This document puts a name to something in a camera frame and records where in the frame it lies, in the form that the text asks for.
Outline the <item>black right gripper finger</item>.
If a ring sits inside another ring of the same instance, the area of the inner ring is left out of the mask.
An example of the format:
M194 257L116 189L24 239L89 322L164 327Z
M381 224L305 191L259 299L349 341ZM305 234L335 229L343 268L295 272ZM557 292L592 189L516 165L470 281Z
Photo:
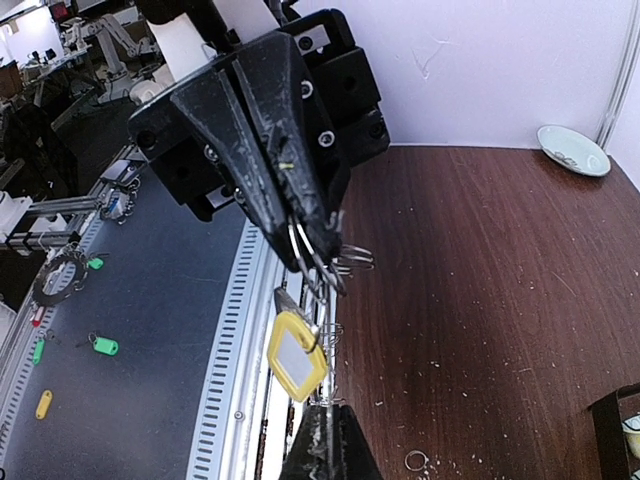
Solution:
M280 479L383 478L349 405L311 405L304 411Z

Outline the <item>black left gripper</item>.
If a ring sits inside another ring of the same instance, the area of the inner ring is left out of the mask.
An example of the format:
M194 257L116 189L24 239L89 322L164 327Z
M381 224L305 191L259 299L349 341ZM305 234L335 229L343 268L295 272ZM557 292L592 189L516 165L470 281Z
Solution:
M175 200L202 220L209 195L235 196L285 267L300 271L288 221L327 262L332 222L351 170L383 153L389 132L365 51L338 9L154 8L157 26L184 21L193 61L130 117L132 140Z

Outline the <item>small metal keyring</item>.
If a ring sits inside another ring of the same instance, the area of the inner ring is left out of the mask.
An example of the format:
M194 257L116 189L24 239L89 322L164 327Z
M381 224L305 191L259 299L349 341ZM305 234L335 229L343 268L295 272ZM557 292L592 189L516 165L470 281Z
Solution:
M425 471L428 463L429 457L422 450L411 450L404 457L404 466L411 472Z

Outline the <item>key with yellow tag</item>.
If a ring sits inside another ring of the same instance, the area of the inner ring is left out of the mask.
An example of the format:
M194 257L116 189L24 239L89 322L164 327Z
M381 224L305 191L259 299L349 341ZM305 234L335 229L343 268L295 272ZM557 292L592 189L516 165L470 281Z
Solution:
M319 329L283 287L274 290L276 317L267 348L269 368L296 402L304 402L328 375Z

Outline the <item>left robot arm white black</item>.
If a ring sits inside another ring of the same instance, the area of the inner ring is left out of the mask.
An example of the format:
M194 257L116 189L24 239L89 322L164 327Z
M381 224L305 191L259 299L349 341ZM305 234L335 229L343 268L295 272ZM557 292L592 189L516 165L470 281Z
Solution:
M284 265L342 249L352 169L389 133L345 15L289 1L141 1L173 76L128 131L176 202L203 221L229 191Z

